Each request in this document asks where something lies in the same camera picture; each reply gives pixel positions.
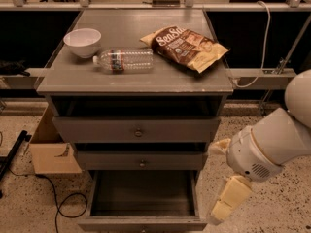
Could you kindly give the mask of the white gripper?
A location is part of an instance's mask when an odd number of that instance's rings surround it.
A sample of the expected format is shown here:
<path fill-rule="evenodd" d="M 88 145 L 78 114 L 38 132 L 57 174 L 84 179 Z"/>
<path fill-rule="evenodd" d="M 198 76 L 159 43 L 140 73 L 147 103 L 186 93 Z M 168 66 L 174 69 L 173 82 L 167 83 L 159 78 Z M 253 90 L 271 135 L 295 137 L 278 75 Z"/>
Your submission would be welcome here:
<path fill-rule="evenodd" d="M 250 197 L 251 181 L 265 182 L 283 171 L 282 166 L 274 164 L 261 152 L 251 126 L 246 126 L 231 140 L 225 138 L 211 143 L 208 152 L 226 155 L 227 164 L 240 174 L 222 176 L 210 190 L 207 219 L 212 225 L 223 223 Z"/>

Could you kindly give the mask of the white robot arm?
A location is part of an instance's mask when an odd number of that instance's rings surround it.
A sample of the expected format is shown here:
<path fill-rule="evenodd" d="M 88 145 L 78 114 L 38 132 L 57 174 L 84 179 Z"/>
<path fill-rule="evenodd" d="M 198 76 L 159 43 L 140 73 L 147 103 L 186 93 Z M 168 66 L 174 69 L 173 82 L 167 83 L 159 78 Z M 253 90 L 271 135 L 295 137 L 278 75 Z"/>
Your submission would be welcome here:
<path fill-rule="evenodd" d="M 224 222 L 250 196 L 253 182 L 265 182 L 281 173 L 285 163 L 311 154 L 311 70 L 289 82 L 285 104 L 233 137 L 209 145 L 208 151 L 223 154 L 234 171 L 209 213 L 213 224 Z"/>

